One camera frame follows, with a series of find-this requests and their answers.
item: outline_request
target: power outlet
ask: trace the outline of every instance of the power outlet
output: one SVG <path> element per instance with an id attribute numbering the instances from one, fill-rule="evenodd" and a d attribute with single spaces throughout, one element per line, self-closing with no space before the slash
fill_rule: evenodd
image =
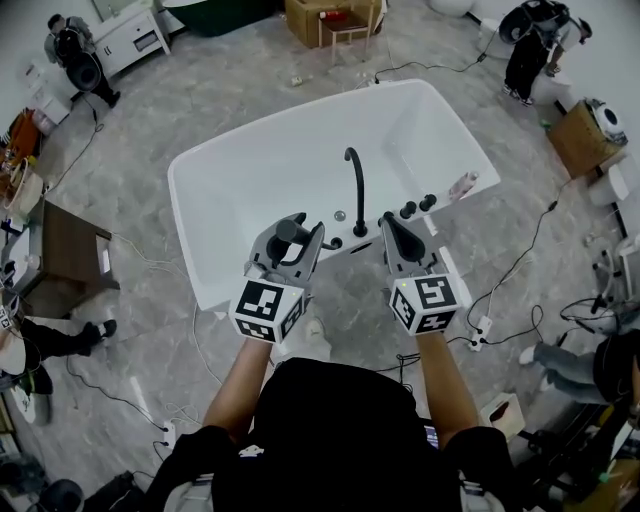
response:
<path id="1" fill-rule="evenodd" d="M 485 340 L 489 336 L 489 329 L 491 329 L 491 325 L 493 322 L 491 318 L 488 316 L 482 315 L 480 318 L 480 322 L 478 323 L 478 329 L 482 331 L 482 334 L 477 331 L 473 333 L 473 343 L 469 343 L 469 348 L 474 352 L 480 352 L 482 350 L 482 343 L 480 343 L 480 338 L 484 338 Z"/>
<path id="2" fill-rule="evenodd" d="M 167 431 L 164 433 L 164 442 L 169 450 L 173 450 L 176 445 L 176 426 L 171 421 L 164 422 L 164 428 Z"/>

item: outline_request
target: black knob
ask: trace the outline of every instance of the black knob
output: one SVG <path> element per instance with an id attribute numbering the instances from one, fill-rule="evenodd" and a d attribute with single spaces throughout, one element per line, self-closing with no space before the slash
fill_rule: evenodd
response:
<path id="1" fill-rule="evenodd" d="M 423 212 L 428 212 L 431 207 L 438 202 L 438 199 L 433 194 L 427 194 L 424 199 L 420 201 L 420 209 Z"/>
<path id="2" fill-rule="evenodd" d="M 410 218 L 414 213 L 416 213 L 417 209 L 418 207 L 416 203 L 414 203 L 413 201 L 409 201 L 404 205 L 404 208 L 400 210 L 400 217 L 406 220 Z"/>

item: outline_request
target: jeans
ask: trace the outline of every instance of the jeans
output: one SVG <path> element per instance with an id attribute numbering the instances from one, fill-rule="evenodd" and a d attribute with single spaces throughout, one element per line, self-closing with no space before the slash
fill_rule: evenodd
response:
<path id="1" fill-rule="evenodd" d="M 531 86 L 547 63 L 547 50 L 538 34 L 532 32 L 516 43 L 509 65 L 505 83 L 524 100 L 531 95 Z"/>
<path id="2" fill-rule="evenodd" d="M 577 356 L 559 347 L 536 345 L 533 359 L 548 371 L 547 379 L 557 389 L 581 404 L 608 404 L 595 384 L 595 353 Z"/>

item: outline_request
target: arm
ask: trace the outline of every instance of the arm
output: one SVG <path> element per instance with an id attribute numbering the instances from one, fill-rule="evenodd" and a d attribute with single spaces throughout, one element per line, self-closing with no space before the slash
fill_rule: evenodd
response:
<path id="1" fill-rule="evenodd" d="M 424 385 L 440 449 L 462 430 L 478 426 L 478 411 L 442 333 L 416 338 Z"/>
<path id="2" fill-rule="evenodd" d="M 60 65 L 60 63 L 58 62 L 58 58 L 56 57 L 56 52 L 53 49 L 53 40 L 50 36 L 47 36 L 44 41 L 44 53 L 47 54 L 47 59 L 49 59 L 49 62 L 51 62 L 51 64 Z"/>
<path id="3" fill-rule="evenodd" d="M 224 428 L 238 441 L 249 431 L 271 354 L 271 343 L 246 339 L 202 426 Z"/>
<path id="4" fill-rule="evenodd" d="M 555 49 L 553 50 L 553 54 L 551 55 L 551 61 L 549 62 L 547 67 L 549 69 L 556 69 L 556 66 L 558 65 L 558 61 L 560 60 L 560 57 L 562 57 L 563 55 L 564 55 L 564 48 L 562 48 L 560 44 L 557 44 Z"/>
<path id="5" fill-rule="evenodd" d="M 87 41 L 93 41 L 93 34 L 89 30 L 89 25 L 82 18 L 74 16 L 73 22 L 78 27 L 78 30 L 82 32 L 82 35 L 87 38 Z"/>

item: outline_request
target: sneaker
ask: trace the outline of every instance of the sneaker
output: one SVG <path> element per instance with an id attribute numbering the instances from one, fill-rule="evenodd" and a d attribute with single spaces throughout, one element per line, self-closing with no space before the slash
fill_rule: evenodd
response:
<path id="1" fill-rule="evenodd" d="M 304 326 L 304 335 L 307 341 L 320 337 L 325 339 L 324 325 L 318 317 L 313 317 Z"/>
<path id="2" fill-rule="evenodd" d="M 540 391 L 544 393 L 545 391 L 549 391 L 552 387 L 554 387 L 553 382 L 549 382 L 549 376 L 545 374 L 540 382 Z"/>
<path id="3" fill-rule="evenodd" d="M 535 352 L 536 352 L 536 346 L 535 345 L 525 348 L 520 353 L 520 357 L 518 358 L 518 362 L 522 366 L 527 366 L 527 365 L 533 363 L 534 362 Z"/>

